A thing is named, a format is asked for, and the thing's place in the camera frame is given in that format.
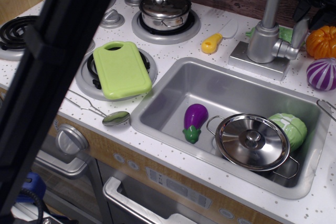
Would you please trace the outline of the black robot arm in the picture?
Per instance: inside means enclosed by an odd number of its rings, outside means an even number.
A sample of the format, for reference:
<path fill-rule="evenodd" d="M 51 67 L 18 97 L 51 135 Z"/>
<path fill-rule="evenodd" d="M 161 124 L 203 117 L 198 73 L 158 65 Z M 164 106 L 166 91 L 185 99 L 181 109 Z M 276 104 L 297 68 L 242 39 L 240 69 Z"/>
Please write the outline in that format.
<path fill-rule="evenodd" d="M 25 50 L 8 78 L 1 109 L 1 218 L 14 221 L 11 208 L 43 140 L 62 126 L 84 138 L 75 147 L 134 185 L 109 175 L 101 184 L 113 204 L 145 223 L 335 223 L 335 92 L 315 92 L 306 84 L 310 60 L 300 57 L 284 83 L 230 70 L 202 56 L 204 25 L 218 29 L 214 12 L 195 7 L 196 35 L 168 46 L 137 37 L 135 13 L 123 0 L 46 0 L 25 31 Z M 133 42 L 156 67 L 148 93 L 123 101 L 91 99 L 102 109 L 129 110 L 126 126 L 107 127 L 91 112 L 69 102 L 87 98 L 75 75 L 94 41 Z M 221 119 L 255 114 L 266 121 L 288 113 L 308 128 L 285 162 L 285 180 L 255 173 L 211 152 Z"/>

